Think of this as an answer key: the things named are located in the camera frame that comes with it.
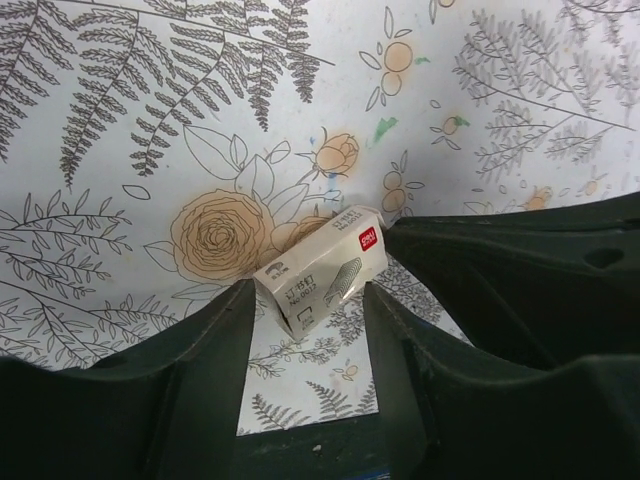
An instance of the red label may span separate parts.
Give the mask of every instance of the red label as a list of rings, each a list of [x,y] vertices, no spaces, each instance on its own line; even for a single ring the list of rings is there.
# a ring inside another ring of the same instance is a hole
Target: red label
[[[362,247],[362,251],[366,252],[371,247],[373,247],[376,243],[378,243],[378,236],[376,235],[376,229],[373,227],[367,228],[364,232],[360,234],[360,246]]]

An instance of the white eraser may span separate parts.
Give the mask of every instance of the white eraser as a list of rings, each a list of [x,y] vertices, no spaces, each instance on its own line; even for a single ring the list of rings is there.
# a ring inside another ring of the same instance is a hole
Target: white eraser
[[[295,341],[387,268],[383,228],[377,210],[347,208],[253,275]]]

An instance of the black object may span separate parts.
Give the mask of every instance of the black object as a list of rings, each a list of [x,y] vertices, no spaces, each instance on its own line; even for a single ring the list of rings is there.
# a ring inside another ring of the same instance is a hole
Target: black object
[[[387,249],[480,348],[368,285],[372,416],[235,439],[246,281],[88,370],[2,358],[0,478],[637,478],[639,219],[635,194],[399,221]]]

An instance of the floral pattern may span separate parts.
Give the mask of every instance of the floral pattern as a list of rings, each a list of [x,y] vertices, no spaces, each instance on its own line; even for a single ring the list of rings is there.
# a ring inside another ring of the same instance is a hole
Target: floral pattern
[[[351,204],[640,190],[637,1],[494,3],[5,1],[0,354],[89,367]],[[392,259],[376,282],[464,339]],[[239,434],[376,410],[361,293],[300,342],[266,305]]]

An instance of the green spot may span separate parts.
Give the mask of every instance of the green spot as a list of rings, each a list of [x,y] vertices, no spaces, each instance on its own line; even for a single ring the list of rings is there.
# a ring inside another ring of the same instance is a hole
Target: green spot
[[[453,117],[456,127],[470,127],[471,124],[462,117]]]
[[[378,122],[378,127],[376,128],[376,133],[373,136],[373,143],[378,143],[380,139],[387,133],[390,129],[395,127],[398,124],[398,120],[396,117],[391,117],[389,120],[385,120],[384,118],[380,119]]]

